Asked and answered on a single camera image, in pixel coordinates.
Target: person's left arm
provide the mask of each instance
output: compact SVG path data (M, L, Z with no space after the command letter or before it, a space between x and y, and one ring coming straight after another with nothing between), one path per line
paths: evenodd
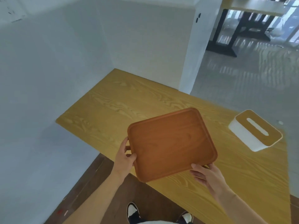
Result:
M128 137L121 143L109 177L64 221L64 224L99 224L101 222L117 189L129 174L137 157L136 154L125 154L127 150L130 150L130 147L126 146L127 141Z

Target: person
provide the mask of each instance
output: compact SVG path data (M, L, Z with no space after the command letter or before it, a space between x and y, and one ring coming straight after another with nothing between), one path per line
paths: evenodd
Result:
M128 137L121 143L115 157L115 162L111 174L97 188L93 194L65 220L64 224L100 224L111 200L117 189L129 174L136 154L125 154L130 150L126 146ZM208 188L213 198L223 207L226 214L236 224L267 224L256 212L254 212L240 197L238 197L226 184L221 171L213 164L208 164L208 168L197 164L192 164L190 173L194 179ZM139 215L139 210L134 203L129 203L127 207L129 224L170 224L172 222L152 221L148 222ZM185 212L176 223L192 223L193 216Z

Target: tray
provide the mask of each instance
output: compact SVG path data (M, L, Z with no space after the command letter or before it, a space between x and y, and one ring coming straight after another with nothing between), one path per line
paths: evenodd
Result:
M128 127L137 178L149 182L214 162L218 153L196 108L133 123Z

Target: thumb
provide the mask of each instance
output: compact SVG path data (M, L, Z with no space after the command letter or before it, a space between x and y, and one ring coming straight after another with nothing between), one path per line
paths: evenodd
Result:
M209 173L209 169L206 169L206 168L204 168L204 167L202 167L200 165L192 163L191 166L192 166L193 170L198 171L198 172L200 172L200 173L202 173L204 175L206 175L206 174Z
M137 158L137 154L136 154L136 153L130 155L130 157L129 157L129 159L130 159L130 161L131 161L132 163L136 160L136 158Z

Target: hand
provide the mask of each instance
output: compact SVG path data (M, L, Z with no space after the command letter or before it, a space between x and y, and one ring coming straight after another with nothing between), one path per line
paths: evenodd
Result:
M128 140L128 137L126 137L121 143L111 171L111 175L119 178L120 184L123 183L125 177L130 173L133 162L137 157L136 154L125 154L127 150L131 150L130 146L126 146Z
M231 190L226 184L221 171L213 163L207 165L209 169L196 164L192 164L191 166L193 170L190 173L196 181L208 188L216 201L219 202L219 197L224 192Z

